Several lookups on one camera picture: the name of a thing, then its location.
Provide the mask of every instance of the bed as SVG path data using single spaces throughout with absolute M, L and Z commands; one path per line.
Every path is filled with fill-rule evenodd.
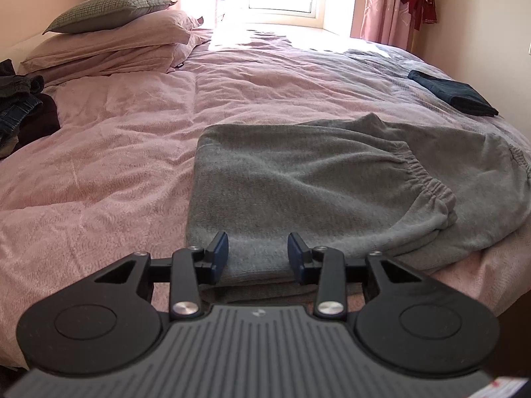
M 199 33 L 205 43 L 173 73 L 48 87 L 62 128 L 0 163 L 1 364 L 25 365 L 15 327 L 32 303 L 130 252 L 159 258 L 183 246 L 195 147 L 212 124 L 372 112 L 389 122 L 495 133 L 531 157 L 529 141 L 503 118 L 461 114 L 407 79 L 413 69 L 447 76 L 405 51 L 332 36 L 298 43 L 245 28 Z M 529 290 L 530 244 L 528 220 L 434 276 L 498 315 Z M 153 304 L 165 308 L 162 292 Z

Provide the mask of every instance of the stack of pillows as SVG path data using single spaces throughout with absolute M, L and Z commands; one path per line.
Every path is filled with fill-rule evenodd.
M 171 0 L 87 0 L 58 16 L 42 42 L 20 64 L 46 86 L 83 76 L 129 71 L 173 71 L 202 42 L 202 24 Z

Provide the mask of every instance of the gray ribbed panel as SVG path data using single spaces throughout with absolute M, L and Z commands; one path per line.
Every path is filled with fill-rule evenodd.
M 489 383 L 406 377 L 369 359 L 339 323 L 303 307 L 215 305 L 203 319 L 174 324 L 136 365 L 94 379 L 34 370 L 6 398 L 456 398 Z

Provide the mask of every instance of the red hanging fabric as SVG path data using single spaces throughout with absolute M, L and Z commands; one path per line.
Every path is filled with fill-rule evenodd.
M 415 13 L 415 29 L 420 30 L 421 24 L 436 24 L 437 12 L 435 0 L 400 0 L 410 4 L 410 14 Z

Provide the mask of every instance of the green textured pillow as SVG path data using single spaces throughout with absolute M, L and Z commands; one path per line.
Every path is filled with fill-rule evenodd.
M 174 4 L 171 0 L 87 0 L 55 18 L 44 33 L 112 30 Z

